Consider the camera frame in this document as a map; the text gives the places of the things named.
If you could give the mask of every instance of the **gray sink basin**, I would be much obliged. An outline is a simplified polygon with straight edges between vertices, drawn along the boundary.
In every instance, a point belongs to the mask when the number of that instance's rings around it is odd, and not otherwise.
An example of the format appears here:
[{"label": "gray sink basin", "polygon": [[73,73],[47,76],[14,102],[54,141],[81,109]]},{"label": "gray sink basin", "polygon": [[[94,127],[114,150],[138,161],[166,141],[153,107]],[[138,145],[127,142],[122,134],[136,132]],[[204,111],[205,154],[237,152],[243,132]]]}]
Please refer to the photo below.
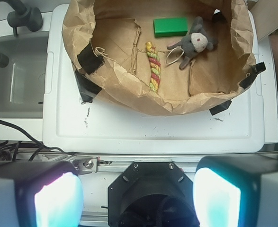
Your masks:
[{"label": "gray sink basin", "polygon": [[0,118],[42,118],[48,33],[0,37]]}]

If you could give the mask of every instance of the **multicolored rope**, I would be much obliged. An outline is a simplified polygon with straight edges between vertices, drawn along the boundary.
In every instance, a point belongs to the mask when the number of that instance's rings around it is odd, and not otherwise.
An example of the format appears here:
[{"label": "multicolored rope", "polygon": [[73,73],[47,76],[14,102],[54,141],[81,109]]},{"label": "multicolored rope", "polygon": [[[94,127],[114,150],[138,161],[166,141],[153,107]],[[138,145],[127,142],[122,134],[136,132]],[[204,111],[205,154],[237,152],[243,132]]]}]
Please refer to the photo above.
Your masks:
[{"label": "multicolored rope", "polygon": [[150,67],[152,71],[152,77],[150,78],[149,87],[152,91],[157,92],[161,80],[160,58],[152,42],[147,42],[145,45],[146,45],[148,60],[150,62]]}]

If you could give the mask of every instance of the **crumpled paper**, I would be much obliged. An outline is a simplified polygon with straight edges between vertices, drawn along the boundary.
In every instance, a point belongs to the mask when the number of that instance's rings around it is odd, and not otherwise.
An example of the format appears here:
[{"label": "crumpled paper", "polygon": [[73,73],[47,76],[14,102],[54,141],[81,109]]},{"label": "crumpled paper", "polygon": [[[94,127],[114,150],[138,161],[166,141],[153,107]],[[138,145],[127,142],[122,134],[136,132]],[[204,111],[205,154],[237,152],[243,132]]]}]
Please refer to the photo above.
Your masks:
[{"label": "crumpled paper", "polygon": [[[212,21],[215,9],[225,19]],[[181,37],[154,38],[153,20],[202,16],[209,36],[218,39],[213,51],[203,51],[185,70],[181,60],[167,66],[166,46]],[[65,49],[74,67],[103,88],[96,96],[149,115],[178,115],[208,110],[244,89],[252,53],[253,31],[243,0],[71,0],[63,22]],[[150,65],[145,43],[159,51],[161,83],[150,91]],[[104,64],[88,75],[78,54],[91,43],[105,50]]]}]

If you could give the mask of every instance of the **gray plush mouse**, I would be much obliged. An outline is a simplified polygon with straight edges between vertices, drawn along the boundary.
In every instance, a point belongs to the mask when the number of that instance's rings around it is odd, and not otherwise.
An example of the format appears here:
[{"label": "gray plush mouse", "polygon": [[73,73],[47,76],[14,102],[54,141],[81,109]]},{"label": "gray plush mouse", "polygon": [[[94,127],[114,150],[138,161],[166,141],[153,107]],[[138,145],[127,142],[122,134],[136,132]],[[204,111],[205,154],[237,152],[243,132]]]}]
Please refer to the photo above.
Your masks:
[{"label": "gray plush mouse", "polygon": [[181,47],[184,51],[185,58],[179,68],[183,70],[189,64],[190,60],[196,57],[198,53],[205,49],[211,51],[213,50],[214,45],[217,45],[217,40],[208,38],[206,31],[203,28],[202,17],[196,17],[189,34],[184,36],[181,41],[167,46],[167,49],[172,50],[178,46]]}]

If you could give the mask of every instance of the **black faucet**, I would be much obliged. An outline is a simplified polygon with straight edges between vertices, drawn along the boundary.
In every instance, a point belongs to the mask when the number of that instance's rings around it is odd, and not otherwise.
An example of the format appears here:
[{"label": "black faucet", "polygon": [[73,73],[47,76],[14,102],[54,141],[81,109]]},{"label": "black faucet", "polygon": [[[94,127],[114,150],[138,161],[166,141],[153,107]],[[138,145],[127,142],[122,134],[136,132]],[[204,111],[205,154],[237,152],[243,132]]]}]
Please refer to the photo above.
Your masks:
[{"label": "black faucet", "polygon": [[[31,32],[38,31],[42,25],[42,15],[38,8],[31,8],[23,4],[20,0],[0,0],[9,4],[15,12],[10,12],[7,16],[8,24],[13,28],[14,36],[18,36],[17,27],[26,26]],[[0,67],[5,68],[9,63],[9,58],[0,53]]]}]

